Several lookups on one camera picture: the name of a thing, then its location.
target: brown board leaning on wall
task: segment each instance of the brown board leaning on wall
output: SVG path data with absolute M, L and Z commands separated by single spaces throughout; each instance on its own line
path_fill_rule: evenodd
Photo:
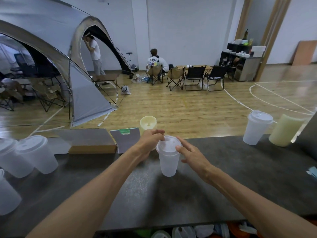
M 293 61 L 293 66 L 308 65 L 312 62 L 313 54 L 315 52 L 317 40 L 300 41 Z

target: dark gray table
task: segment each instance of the dark gray table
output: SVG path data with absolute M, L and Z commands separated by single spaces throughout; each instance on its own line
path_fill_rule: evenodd
M 317 180 L 306 173 L 317 162 L 293 148 L 271 144 L 267 136 L 249 146 L 240 136 L 189 139 L 207 159 L 269 200 L 299 214 L 317 214 Z M 25 236 L 54 208 L 106 169 L 118 155 L 57 155 L 58 169 L 33 171 L 9 182 L 23 200 L 0 217 L 0 237 Z M 100 230 L 216 223 L 244 217 L 215 188 L 179 162 L 173 177 L 162 175 L 158 154 L 140 164 L 114 200 Z

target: frosted plastic cup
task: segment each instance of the frosted plastic cup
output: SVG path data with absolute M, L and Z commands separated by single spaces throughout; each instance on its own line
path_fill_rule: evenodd
M 273 123 L 273 117 L 259 110 L 254 110 L 248 115 L 248 119 L 243 141 L 249 145 L 256 145 L 267 128 Z
M 15 210 L 22 198 L 4 178 L 4 170 L 0 169 L 0 216 Z
M 140 134 L 142 135 L 144 130 L 153 129 L 156 127 L 156 118 L 153 116 L 145 116 L 140 120 Z
M 58 167 L 57 160 L 44 136 L 34 135 L 20 140 L 16 152 L 43 174 L 51 173 Z
M 0 140 L 0 166 L 13 176 L 22 178 L 31 173 L 34 166 L 16 153 L 17 143 L 14 139 Z
M 175 146 L 182 146 L 180 141 L 173 136 L 166 135 L 165 141 L 159 141 L 156 150 L 159 156 L 162 174 L 171 177 L 176 173 L 180 153 Z

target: wooden floor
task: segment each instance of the wooden floor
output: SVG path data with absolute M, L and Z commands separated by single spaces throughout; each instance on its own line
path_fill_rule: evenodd
M 131 83 L 120 75 L 119 86 L 128 84 L 131 95 L 117 97 L 112 85 L 102 86 L 117 101 L 118 110 L 76 128 L 108 130 L 139 127 L 140 119 L 156 117 L 158 128 L 183 138 L 243 135 L 251 110 L 267 112 L 278 121 L 282 114 L 310 119 L 317 103 L 317 65 L 268 65 L 258 83 L 231 82 L 217 92 L 188 92 L 164 83 Z M 0 137 L 22 139 L 41 134 L 56 137 L 51 130 L 69 128 L 68 108 L 52 107 L 45 113 L 38 100 L 17 104 L 15 111 L 0 108 Z

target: yellow plastic container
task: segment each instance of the yellow plastic container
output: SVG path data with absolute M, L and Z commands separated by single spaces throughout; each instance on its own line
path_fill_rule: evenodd
M 305 120 L 292 118 L 283 114 L 268 139 L 272 144 L 277 146 L 288 146 Z
M 157 128 L 156 126 L 156 118 L 153 116 L 145 116 L 140 120 L 140 134 L 147 129 Z

